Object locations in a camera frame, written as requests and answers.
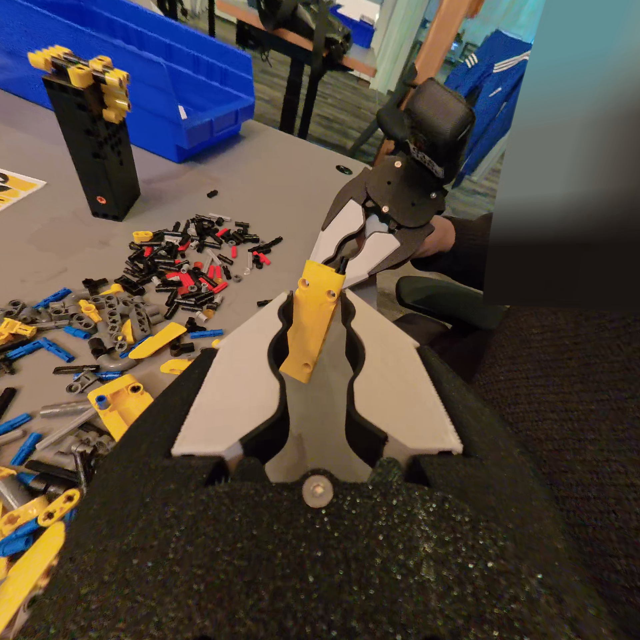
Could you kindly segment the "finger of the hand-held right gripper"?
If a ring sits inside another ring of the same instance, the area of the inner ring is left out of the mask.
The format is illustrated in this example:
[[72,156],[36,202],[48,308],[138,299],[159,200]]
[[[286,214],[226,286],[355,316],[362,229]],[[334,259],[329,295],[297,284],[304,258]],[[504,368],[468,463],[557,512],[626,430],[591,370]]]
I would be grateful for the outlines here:
[[356,237],[364,226],[365,214],[362,205],[349,199],[331,222],[320,231],[315,244],[315,261],[330,264],[340,257],[341,247]]
[[405,260],[404,249],[395,235],[375,232],[366,238],[361,250],[348,260],[344,289],[360,284]]

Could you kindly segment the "person's right forearm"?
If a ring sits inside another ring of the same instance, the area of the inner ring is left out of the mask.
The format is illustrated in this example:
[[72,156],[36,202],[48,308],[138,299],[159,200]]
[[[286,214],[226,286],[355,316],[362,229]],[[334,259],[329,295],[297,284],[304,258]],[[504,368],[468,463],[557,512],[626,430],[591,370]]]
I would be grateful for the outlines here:
[[475,219],[445,216],[452,222],[454,242],[446,252],[440,273],[478,291],[484,290],[493,212]]

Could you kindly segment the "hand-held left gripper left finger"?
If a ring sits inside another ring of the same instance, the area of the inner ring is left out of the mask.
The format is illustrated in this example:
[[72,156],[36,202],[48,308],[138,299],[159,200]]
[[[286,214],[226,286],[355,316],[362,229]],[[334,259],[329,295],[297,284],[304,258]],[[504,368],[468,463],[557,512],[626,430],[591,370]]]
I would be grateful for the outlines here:
[[283,292],[213,350],[172,456],[272,459],[289,437],[280,367],[289,354],[293,293]]

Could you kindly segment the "blue jacket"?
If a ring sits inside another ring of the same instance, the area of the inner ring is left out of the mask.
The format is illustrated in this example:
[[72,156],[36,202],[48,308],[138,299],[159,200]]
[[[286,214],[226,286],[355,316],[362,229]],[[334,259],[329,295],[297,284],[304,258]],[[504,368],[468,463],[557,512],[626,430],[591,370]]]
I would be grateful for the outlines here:
[[447,76],[444,85],[462,96],[476,116],[453,188],[508,134],[531,49],[531,43],[496,29]]

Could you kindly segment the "yellow brick assembly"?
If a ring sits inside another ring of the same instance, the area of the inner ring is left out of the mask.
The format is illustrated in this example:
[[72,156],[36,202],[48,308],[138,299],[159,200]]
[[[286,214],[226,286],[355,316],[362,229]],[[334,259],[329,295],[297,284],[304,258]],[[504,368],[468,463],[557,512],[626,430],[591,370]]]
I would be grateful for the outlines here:
[[154,402],[132,374],[125,374],[91,391],[87,398],[116,443]]

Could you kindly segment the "person's dark trousers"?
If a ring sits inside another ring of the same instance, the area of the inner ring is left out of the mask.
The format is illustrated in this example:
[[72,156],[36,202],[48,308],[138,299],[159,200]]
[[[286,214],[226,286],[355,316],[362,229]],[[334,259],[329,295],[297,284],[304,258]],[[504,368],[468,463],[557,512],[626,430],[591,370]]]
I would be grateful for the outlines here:
[[473,326],[448,327],[446,324],[416,313],[393,321],[420,346],[429,347],[460,379],[471,383],[484,356],[491,332]]

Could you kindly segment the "black office chair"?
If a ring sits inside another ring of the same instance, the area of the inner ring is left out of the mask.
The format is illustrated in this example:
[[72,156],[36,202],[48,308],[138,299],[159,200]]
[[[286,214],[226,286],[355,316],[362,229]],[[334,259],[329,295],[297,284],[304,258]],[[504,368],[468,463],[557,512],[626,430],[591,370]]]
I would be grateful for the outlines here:
[[427,276],[400,277],[395,295],[398,304],[412,312],[478,330],[495,330],[509,309],[485,302],[480,291]]

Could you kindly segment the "black brick tower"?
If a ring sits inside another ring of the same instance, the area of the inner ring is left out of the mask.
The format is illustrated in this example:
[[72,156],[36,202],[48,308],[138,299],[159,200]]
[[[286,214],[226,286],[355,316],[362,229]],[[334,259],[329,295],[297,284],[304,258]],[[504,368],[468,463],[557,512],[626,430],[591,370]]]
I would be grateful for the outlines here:
[[28,53],[93,217],[123,221],[140,197],[126,117],[130,75],[107,56],[85,60],[54,45]]

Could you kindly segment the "yellow panel brick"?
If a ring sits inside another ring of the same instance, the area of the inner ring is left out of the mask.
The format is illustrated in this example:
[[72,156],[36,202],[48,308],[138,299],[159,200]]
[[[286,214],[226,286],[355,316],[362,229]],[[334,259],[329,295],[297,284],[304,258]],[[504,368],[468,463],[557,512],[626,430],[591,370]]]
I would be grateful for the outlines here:
[[294,293],[292,326],[287,332],[289,354],[280,371],[302,383],[312,377],[342,291],[345,275],[335,270],[306,261]]

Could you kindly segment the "blue storage bin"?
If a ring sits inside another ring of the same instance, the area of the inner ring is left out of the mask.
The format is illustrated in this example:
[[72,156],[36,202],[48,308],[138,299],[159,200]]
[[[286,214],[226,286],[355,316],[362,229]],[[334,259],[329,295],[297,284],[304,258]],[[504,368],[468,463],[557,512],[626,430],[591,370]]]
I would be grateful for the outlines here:
[[62,45],[131,76],[133,145],[175,163],[254,116],[251,57],[130,1],[2,1],[1,89],[52,110],[28,52]]

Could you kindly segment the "yellow black sticker sheet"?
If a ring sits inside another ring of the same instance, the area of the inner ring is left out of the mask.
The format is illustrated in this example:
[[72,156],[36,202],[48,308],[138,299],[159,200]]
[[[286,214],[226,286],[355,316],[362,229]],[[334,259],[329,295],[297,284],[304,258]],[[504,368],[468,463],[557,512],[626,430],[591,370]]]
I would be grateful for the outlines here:
[[46,181],[1,169],[1,211],[46,186]]

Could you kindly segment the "background wooden desk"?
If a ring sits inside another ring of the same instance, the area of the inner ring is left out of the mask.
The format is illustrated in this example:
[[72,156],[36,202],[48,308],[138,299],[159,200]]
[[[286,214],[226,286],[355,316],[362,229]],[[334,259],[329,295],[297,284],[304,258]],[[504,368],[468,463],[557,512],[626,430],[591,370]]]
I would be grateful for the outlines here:
[[[320,61],[313,53],[313,43],[286,29],[269,32],[262,25],[259,13],[244,1],[209,1],[209,34],[214,34],[214,15],[233,18],[238,24],[248,28],[257,36],[268,50],[283,54],[290,59],[289,75],[283,98],[279,130],[306,140],[314,112],[318,87],[324,76],[331,71],[357,72],[372,79],[376,75],[376,57],[372,49],[352,45],[340,63],[332,65],[326,60]],[[303,103],[300,125],[296,127],[303,75],[306,67],[318,64],[316,70],[310,69],[305,101]]]

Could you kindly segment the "black bag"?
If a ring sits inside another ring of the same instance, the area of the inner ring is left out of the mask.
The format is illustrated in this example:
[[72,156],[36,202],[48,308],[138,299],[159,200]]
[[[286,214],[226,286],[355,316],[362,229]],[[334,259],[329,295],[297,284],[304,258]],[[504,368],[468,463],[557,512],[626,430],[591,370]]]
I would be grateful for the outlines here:
[[332,1],[249,1],[249,4],[257,10],[266,31],[285,29],[308,40],[316,36],[325,4],[328,12],[324,22],[326,48],[338,47],[347,52],[353,44],[351,30],[332,13],[335,6]]

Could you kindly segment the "person's right hand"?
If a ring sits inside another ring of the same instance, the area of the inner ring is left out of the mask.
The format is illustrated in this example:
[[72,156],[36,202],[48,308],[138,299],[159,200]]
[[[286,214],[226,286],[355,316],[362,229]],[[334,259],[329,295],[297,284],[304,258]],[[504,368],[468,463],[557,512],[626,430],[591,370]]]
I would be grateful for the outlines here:
[[432,257],[452,249],[456,238],[452,220],[443,216],[434,216],[430,224],[433,227],[433,231],[414,252],[412,260]]

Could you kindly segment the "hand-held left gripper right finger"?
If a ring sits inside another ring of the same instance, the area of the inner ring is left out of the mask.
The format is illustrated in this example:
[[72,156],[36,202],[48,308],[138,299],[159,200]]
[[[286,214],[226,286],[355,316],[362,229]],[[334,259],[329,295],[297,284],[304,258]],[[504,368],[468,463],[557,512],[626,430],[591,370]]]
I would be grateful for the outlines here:
[[352,375],[345,435],[364,463],[463,453],[463,443],[419,354],[419,344],[356,294],[341,295]]

